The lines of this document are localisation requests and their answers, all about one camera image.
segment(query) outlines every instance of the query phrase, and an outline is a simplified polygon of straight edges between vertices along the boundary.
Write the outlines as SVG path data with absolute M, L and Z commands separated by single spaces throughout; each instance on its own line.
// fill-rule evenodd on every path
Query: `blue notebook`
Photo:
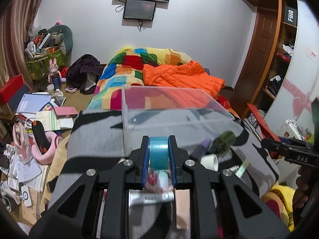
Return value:
M 22 97 L 17 113 L 37 113 L 51 100 L 51 95 L 26 93 Z

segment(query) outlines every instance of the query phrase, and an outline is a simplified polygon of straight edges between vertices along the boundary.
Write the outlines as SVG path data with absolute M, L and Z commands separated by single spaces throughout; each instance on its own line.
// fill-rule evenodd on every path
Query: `teal cylinder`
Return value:
M 168 170 L 168 137 L 150 137 L 149 149 L 151 170 Z

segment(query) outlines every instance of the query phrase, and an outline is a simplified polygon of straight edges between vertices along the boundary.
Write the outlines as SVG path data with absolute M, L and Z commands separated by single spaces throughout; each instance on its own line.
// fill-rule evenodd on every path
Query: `dark clothing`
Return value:
M 76 89 L 80 89 L 82 93 L 92 94 L 95 91 L 96 85 L 85 91 L 85 83 L 87 80 L 87 73 L 96 74 L 96 82 L 103 73 L 103 66 L 92 55 L 85 54 L 75 61 L 66 72 L 67 84 Z

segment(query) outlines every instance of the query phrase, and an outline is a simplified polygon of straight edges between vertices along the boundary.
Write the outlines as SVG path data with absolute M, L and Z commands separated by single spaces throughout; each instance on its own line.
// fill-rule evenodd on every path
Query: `wall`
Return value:
M 115 12 L 119 4 L 117 0 L 42 0 L 36 24 L 50 28 L 61 21 L 71 28 L 71 62 L 88 53 L 107 63 L 128 45 L 173 48 L 209 68 L 211 75 L 225 79 L 226 85 L 233 85 L 256 19 L 256 9 L 246 0 L 158 3 L 154 21 L 141 32 L 137 21 L 123 20 L 123 13 Z
M 319 53 L 319 24 L 305 2 L 298 0 L 298 29 L 291 62 L 265 121 L 276 132 L 285 120 L 295 119 L 300 126 L 313 130 L 311 101 L 319 94 L 319 61 L 308 56 Z

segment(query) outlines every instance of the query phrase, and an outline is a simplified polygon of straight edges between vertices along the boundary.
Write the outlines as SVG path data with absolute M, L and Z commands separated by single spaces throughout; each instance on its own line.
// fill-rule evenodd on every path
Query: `pink bunny toy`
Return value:
M 59 76 L 60 76 L 60 80 L 62 79 L 62 76 L 61 76 L 61 73 L 59 71 L 59 66 L 56 64 L 56 58 L 53 59 L 53 63 L 52 63 L 52 60 L 50 59 L 49 61 L 50 63 L 50 66 L 49 66 L 49 76 L 47 77 L 47 80 L 49 83 L 52 83 L 52 80 L 51 80 L 51 75 L 53 75 L 54 73 L 59 73 Z

